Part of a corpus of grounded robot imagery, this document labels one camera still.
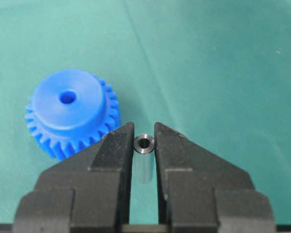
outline blue gear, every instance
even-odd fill
[[[26,106],[27,127],[52,158],[63,160],[120,126],[116,93],[104,80],[81,70],[45,78]]]

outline gear bore hole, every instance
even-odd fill
[[[77,98],[77,95],[73,91],[65,91],[60,94],[59,99],[61,103],[70,104]]]
[[[142,138],[139,140],[138,144],[142,149],[146,149],[150,146],[150,141],[147,138]]]

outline teal cloth background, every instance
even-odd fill
[[[291,0],[0,0],[0,222],[55,164],[24,106],[60,69],[95,72],[122,122],[156,121],[247,170],[291,224]],[[156,179],[133,177],[131,222],[157,222]]]

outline small metal tube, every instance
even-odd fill
[[[134,140],[133,168],[136,179],[141,183],[149,183],[153,178],[154,167],[154,138],[148,134],[141,134]]]

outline gear tooth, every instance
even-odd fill
[[[51,138],[49,146],[53,149],[56,146],[57,143],[58,143],[58,140]]]
[[[50,142],[51,142],[51,139],[48,138],[46,141],[44,141],[42,143],[42,146],[43,146],[43,149],[46,151],[46,153],[51,157],[51,158],[55,158],[55,154],[53,152],[53,150],[51,149],[50,147]]]
[[[54,147],[52,147],[53,149],[53,152],[56,156],[56,158],[59,160],[59,161],[62,161],[64,160],[66,157],[65,157],[65,154],[62,150],[62,147],[61,147],[61,143],[60,142],[57,142]]]
[[[68,142],[66,140],[60,141],[60,147],[62,148],[63,151],[65,150],[67,144],[68,144]]]
[[[42,132],[39,130],[39,129],[36,129],[34,132],[32,132],[31,133],[31,135],[33,136],[33,137],[36,137],[38,134],[42,134]]]
[[[89,137],[89,141],[90,141],[91,145],[95,144],[95,140],[94,140],[94,138],[92,136]]]
[[[78,141],[72,141],[70,142],[72,145],[72,148],[74,150],[75,153],[78,153],[80,151],[79,149],[79,142]]]
[[[105,125],[107,126],[107,128],[109,129],[109,131],[113,131],[116,128],[116,122],[113,118],[111,117],[107,117],[105,120]]]
[[[98,82],[100,83],[100,85],[104,86],[106,84],[106,82],[103,79],[98,79]]]
[[[42,148],[42,150],[46,153],[47,151],[46,151],[46,149],[44,148],[43,144],[41,144],[41,143],[38,143],[38,144],[39,144],[39,146]]]
[[[43,134],[41,132],[33,135],[33,137],[35,138],[35,140],[40,144],[40,140],[43,137]]]
[[[98,133],[99,133],[100,137],[103,138],[107,133],[109,133],[109,129],[107,126],[101,125],[99,127]]]
[[[117,99],[117,95],[116,95],[116,93],[115,92],[110,92],[109,93],[109,99],[111,99],[111,100],[116,100]]]
[[[36,131],[37,126],[36,126],[36,124],[35,124],[33,121],[31,121],[31,122],[29,122],[29,123],[27,124],[27,128],[29,129],[29,131],[30,131],[31,133],[33,133],[34,131]]]
[[[118,110],[117,109],[114,109],[114,108],[110,109],[109,116],[111,118],[113,118],[114,120],[118,119],[119,118],[119,112],[118,112]]]
[[[73,146],[72,146],[72,144],[70,142],[67,143],[64,152],[65,152],[66,158],[69,158],[72,155],[74,155],[75,151],[74,151]]]
[[[112,100],[111,101],[111,104],[110,104],[110,107],[118,110],[119,109],[119,103],[118,103],[118,101],[117,100]]]
[[[25,109],[26,109],[27,113],[32,113],[33,112],[33,108],[32,108],[31,103],[30,104],[27,104],[25,106]]]
[[[82,142],[85,145],[85,147],[89,147],[91,145],[91,142],[90,142],[89,138],[83,138]]]
[[[42,137],[40,138],[40,143],[43,144],[46,140],[48,140],[48,137],[43,134]]]
[[[82,141],[80,141],[79,142],[79,150],[83,150],[84,148],[86,148],[85,144]]]
[[[25,120],[26,120],[26,122],[27,122],[27,123],[32,122],[32,121],[33,121],[33,117],[34,117],[34,114],[33,114],[33,113],[27,113],[27,114],[25,115]]]
[[[109,84],[105,85],[105,90],[106,90],[106,92],[112,92],[111,85],[109,85]]]
[[[96,142],[99,142],[100,140],[101,140],[101,137],[98,132],[91,133],[91,136],[90,136],[91,143],[96,143]]]

